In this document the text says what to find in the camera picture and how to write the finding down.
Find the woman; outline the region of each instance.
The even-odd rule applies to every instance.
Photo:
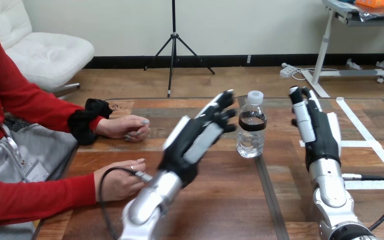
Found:
[[[3,108],[36,124],[11,132],[3,125]],[[64,167],[77,142],[91,144],[98,135],[139,142],[149,133],[146,118],[109,120],[111,112],[101,100],[89,99],[82,108],[42,91],[22,76],[0,44],[0,240],[31,239],[31,221],[95,204],[99,181],[110,167],[145,170],[144,159],[139,159],[85,176],[44,181]],[[135,177],[113,171],[105,179],[103,199],[122,200],[143,186]]]

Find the black baseboard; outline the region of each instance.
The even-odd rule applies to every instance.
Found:
[[[204,64],[209,67],[273,67],[287,63],[293,66],[313,66],[317,61],[317,54],[274,54],[251,55],[217,55],[201,56]],[[86,69],[143,69],[152,56],[96,56],[86,65]],[[375,65],[384,60],[384,53],[370,54],[326,54],[324,65],[345,65],[347,59],[352,59],[358,65]],[[159,56],[149,68],[169,68],[170,56]],[[178,56],[176,68],[202,67],[194,56]]]

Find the robotic arm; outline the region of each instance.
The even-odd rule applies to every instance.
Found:
[[[235,125],[228,124],[235,110],[224,111],[233,102],[233,90],[228,90],[216,96],[194,119],[181,118],[163,145],[156,177],[124,208],[119,240],[156,238],[156,225],[180,190],[195,179],[198,163],[207,150],[222,134],[235,131]]]
[[[341,172],[341,131],[337,115],[324,113],[313,90],[293,86],[292,110],[302,141],[305,165],[311,176],[313,201],[321,214],[322,240],[377,240],[354,213],[354,200]]]

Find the red sleeve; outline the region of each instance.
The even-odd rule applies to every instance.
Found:
[[[58,181],[0,182],[0,225],[35,221],[94,204],[93,173]]]
[[[21,74],[0,43],[0,101],[10,113],[48,129],[69,132],[67,120],[80,106],[41,90]],[[90,123],[95,130],[101,117]]]

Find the white wall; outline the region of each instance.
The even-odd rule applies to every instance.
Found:
[[[96,56],[152,56],[172,32],[171,0],[24,0],[35,32],[84,38]],[[176,0],[177,32],[199,55],[315,54],[321,0]],[[384,53],[384,27],[335,20],[329,53]],[[169,55],[168,47],[163,55]],[[178,47],[179,55],[189,55]]]

